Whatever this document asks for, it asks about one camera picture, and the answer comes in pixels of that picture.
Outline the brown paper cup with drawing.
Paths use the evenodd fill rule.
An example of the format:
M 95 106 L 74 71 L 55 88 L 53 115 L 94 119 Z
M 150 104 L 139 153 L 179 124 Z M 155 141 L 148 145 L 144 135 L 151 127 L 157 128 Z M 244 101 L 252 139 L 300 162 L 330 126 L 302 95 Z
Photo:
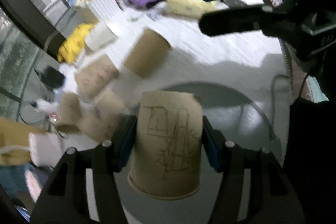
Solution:
M 159 200 L 180 200 L 201 187 L 201 99 L 191 93 L 144 92 L 129 185 Z

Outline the brown paper cup lying right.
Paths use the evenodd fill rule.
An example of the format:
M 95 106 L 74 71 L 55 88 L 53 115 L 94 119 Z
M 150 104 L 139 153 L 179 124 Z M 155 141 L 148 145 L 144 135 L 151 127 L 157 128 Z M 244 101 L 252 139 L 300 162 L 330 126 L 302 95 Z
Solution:
M 141 78 L 149 77 L 172 49 L 170 43 L 150 28 L 143 30 L 123 64 Z

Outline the brown paper cup open mouth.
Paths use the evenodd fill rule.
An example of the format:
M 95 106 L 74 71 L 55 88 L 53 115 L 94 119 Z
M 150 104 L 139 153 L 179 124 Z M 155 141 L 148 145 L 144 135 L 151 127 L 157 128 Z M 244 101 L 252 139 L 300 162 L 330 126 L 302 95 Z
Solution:
M 81 119 L 79 97 L 75 93 L 64 93 L 56 112 L 54 125 L 58 131 L 72 134 L 79 132 L 77 126 Z

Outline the brown paper cup middle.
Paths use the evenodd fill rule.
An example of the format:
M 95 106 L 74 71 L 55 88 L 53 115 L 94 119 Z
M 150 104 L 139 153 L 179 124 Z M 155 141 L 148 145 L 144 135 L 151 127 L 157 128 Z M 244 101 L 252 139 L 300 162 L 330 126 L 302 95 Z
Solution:
M 112 138 L 126 112 L 127 106 L 122 99 L 107 89 L 94 108 L 82 115 L 77 125 L 82 133 L 101 143 Z

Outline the brown paper cup back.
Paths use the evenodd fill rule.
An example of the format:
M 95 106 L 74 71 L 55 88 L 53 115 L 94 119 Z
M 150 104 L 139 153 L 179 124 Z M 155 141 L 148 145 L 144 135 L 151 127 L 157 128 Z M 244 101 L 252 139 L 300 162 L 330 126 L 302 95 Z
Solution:
M 102 55 L 76 73 L 75 81 L 80 93 L 92 100 L 119 75 L 119 70 L 108 55 Z

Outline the white paper cup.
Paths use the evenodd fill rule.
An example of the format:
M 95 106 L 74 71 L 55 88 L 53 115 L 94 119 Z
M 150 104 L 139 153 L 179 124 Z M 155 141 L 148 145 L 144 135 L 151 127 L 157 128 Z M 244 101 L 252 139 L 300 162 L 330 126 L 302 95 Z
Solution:
M 115 41 L 117 38 L 118 36 L 110 28 L 109 22 L 100 21 L 90 30 L 84 42 L 85 46 L 94 52 Z

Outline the pink bowl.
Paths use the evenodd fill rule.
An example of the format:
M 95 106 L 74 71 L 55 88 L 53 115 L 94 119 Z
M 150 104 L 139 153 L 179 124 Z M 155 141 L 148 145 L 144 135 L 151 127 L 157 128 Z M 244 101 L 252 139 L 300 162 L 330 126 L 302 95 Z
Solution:
M 39 182 L 38 176 L 33 173 L 31 170 L 25 171 L 25 179 L 27 184 L 27 189 L 29 190 L 29 194 L 34 202 L 37 202 L 41 192 L 42 185 Z

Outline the yellow tissue pack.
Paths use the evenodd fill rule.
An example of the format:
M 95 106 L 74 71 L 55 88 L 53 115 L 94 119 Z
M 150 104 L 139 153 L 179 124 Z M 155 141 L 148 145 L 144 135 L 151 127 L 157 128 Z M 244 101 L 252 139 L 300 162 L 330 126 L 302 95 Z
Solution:
M 216 10 L 219 1 L 204 0 L 166 0 L 167 12 L 189 18 L 199 19 L 203 14 Z

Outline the white desk lamp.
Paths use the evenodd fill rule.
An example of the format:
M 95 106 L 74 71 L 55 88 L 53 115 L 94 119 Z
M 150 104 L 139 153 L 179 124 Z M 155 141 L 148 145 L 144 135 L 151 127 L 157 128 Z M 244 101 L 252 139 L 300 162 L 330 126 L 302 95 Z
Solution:
M 63 155 L 62 139 L 53 133 L 29 133 L 28 144 L 1 147 L 1 165 L 15 166 L 27 162 L 37 167 L 56 167 Z

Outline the blue ceramic bowl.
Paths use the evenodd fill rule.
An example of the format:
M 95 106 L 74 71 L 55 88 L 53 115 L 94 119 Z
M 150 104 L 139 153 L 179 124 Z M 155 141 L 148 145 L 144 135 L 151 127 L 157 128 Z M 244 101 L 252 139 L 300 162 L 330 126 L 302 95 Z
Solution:
M 30 213 L 36 202 L 32 200 L 27 189 L 26 170 L 31 170 L 38 176 L 42 188 L 52 173 L 49 167 L 37 167 L 31 162 L 15 166 L 1 166 L 1 186 L 16 206 L 23 207 Z

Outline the grey round mat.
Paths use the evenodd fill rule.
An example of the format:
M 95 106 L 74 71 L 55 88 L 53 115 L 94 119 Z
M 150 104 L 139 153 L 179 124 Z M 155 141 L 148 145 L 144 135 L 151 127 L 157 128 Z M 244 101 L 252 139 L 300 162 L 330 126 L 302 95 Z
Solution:
M 278 160 L 282 159 L 281 142 L 270 136 L 270 120 L 263 109 L 249 97 L 220 84 L 184 83 L 164 87 L 165 91 L 193 93 L 200 96 L 203 115 L 212 127 L 238 145 L 258 150 L 271 149 Z M 200 189 L 183 200 L 155 200 L 134 190 L 127 182 L 130 166 L 114 175 L 123 209 L 129 223 L 207 223 L 222 175 L 210 167 L 202 153 Z

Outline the white power strip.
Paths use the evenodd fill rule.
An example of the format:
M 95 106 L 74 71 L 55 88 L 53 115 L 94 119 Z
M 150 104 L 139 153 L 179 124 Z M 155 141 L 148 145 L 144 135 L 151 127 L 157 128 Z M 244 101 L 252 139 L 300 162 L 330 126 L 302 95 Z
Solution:
M 49 102 L 43 99 L 30 102 L 30 105 L 39 113 L 50 115 L 57 113 L 59 108 L 58 102 Z

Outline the black power adapter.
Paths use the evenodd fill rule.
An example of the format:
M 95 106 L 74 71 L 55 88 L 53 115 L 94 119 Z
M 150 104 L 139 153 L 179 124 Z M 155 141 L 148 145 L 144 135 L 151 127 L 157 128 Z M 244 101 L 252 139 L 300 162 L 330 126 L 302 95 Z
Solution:
M 41 82 L 51 89 L 62 87 L 65 79 L 64 74 L 51 66 L 47 66 L 41 74 Z

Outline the white lattice basket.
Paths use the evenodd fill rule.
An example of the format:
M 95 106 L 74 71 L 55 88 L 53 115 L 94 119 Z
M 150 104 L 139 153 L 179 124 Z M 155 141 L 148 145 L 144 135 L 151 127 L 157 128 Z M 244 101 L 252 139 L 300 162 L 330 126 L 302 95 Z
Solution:
M 122 12 L 116 0 L 90 0 L 88 9 L 97 20 L 109 20 Z

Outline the yellow cloth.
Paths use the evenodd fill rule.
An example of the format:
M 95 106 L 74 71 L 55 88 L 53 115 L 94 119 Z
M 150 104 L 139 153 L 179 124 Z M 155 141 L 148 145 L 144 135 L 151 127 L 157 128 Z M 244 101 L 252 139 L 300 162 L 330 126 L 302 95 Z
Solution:
M 58 50 L 57 60 L 59 63 L 72 64 L 76 60 L 78 54 L 84 48 L 85 37 L 94 26 L 95 24 L 82 23 L 75 27 Z

